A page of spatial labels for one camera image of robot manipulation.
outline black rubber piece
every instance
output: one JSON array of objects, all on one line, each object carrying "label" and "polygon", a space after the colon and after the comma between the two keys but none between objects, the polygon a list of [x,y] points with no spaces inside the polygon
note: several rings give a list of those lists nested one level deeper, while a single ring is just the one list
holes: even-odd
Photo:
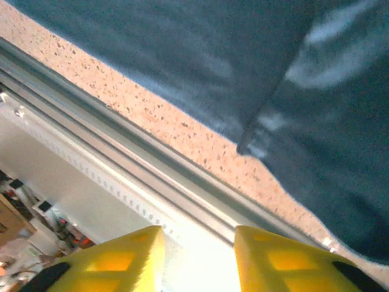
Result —
[{"label": "black rubber piece", "polygon": [[71,265],[66,262],[50,266],[25,284],[19,292],[46,292],[70,268]]},{"label": "black rubber piece", "polygon": [[381,285],[367,276],[363,271],[356,266],[342,262],[332,263],[337,270],[342,273],[347,279],[358,287],[361,292],[387,292]]}]

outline yellow robot part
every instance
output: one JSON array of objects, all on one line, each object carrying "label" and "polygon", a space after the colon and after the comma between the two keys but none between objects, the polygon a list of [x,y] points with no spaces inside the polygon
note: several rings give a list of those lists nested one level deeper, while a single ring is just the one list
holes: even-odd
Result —
[{"label": "yellow robot part", "polygon": [[161,291],[164,231],[150,226],[61,259],[71,268],[49,292]]},{"label": "yellow robot part", "polygon": [[334,265],[352,262],[295,240],[238,226],[234,250],[242,292],[360,292]]}]

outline blue cloth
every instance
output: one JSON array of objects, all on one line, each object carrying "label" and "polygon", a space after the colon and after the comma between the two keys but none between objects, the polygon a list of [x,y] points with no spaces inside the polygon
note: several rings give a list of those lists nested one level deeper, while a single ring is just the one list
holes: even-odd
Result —
[{"label": "blue cloth", "polygon": [[386,0],[9,0],[262,160],[389,263]]}]

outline metal rail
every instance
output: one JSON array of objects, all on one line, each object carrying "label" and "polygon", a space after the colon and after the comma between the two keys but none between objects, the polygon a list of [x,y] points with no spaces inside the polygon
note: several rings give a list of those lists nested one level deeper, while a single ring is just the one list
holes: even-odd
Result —
[{"label": "metal rail", "polygon": [[[165,214],[175,210],[230,246],[235,227],[244,224],[322,248],[4,39],[0,83],[13,100],[110,170],[137,181],[144,190],[137,194],[149,206],[158,204],[156,209],[163,212],[167,208]],[[129,207],[142,215],[137,206]],[[144,213],[146,220],[157,223]]]}]

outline speckled countertop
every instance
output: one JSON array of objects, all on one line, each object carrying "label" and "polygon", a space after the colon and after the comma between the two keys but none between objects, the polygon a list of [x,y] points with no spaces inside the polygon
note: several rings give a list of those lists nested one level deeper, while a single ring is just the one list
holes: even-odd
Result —
[{"label": "speckled countertop", "polygon": [[262,163],[236,154],[233,143],[43,28],[4,0],[0,0],[0,11],[0,37],[389,285],[388,267],[366,262],[340,246],[313,214],[285,193]]}]

